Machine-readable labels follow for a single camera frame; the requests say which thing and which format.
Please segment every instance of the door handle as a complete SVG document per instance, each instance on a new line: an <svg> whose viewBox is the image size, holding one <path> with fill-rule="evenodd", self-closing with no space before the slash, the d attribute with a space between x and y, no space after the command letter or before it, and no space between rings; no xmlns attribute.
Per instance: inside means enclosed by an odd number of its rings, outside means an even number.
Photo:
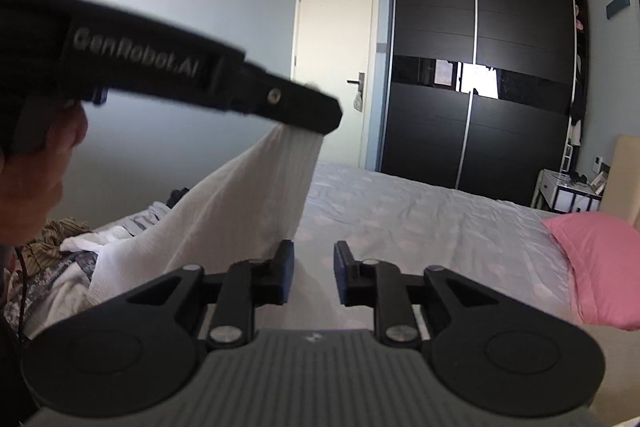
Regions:
<svg viewBox="0 0 640 427"><path fill-rule="evenodd" d="M347 79L347 84L358 84L358 93L356 94L355 100L353 100L353 107L362 112L362 92L364 91L364 73L362 71L358 73L357 80L349 80Z"/></svg>
<svg viewBox="0 0 640 427"><path fill-rule="evenodd" d="M358 73L357 80L347 79L347 84L358 84L358 92L362 95L362 91L364 90L364 73L362 71Z"/></svg>

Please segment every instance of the wardrobe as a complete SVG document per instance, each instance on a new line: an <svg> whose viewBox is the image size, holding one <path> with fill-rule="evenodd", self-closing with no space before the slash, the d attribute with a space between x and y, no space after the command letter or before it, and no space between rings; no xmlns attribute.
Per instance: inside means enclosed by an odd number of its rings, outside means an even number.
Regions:
<svg viewBox="0 0 640 427"><path fill-rule="evenodd" d="M381 170L530 203L570 130L574 0L394 0Z"/></svg>

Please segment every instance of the white nightstand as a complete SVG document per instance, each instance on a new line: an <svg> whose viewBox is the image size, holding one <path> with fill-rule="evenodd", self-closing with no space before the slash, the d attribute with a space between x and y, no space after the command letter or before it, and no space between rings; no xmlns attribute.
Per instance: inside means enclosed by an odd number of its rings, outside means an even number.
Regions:
<svg viewBox="0 0 640 427"><path fill-rule="evenodd" d="M566 214L598 210L601 200L602 196L597 196L588 184L574 183L568 174L543 169L531 206Z"/></svg>

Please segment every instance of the ribbed plastic surface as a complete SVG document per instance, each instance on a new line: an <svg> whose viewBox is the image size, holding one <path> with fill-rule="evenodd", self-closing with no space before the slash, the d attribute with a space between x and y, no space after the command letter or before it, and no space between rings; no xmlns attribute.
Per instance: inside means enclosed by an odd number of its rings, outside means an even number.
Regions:
<svg viewBox="0 0 640 427"><path fill-rule="evenodd" d="M27 425L600 427L586 409L540 420L478 410L445 389L418 352L382 346L365 330L261 331L249 346L211 353L187 387L146 412L85 420L44 410Z"/></svg>

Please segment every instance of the white door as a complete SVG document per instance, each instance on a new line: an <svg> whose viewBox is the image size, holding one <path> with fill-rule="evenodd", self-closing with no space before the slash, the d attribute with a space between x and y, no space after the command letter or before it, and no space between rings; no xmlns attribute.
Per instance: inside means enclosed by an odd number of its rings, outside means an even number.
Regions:
<svg viewBox="0 0 640 427"><path fill-rule="evenodd" d="M340 127L324 138L324 161L361 166L364 118L353 103L370 81L373 7L373 0L300 0L293 77L338 98L343 111Z"/></svg>

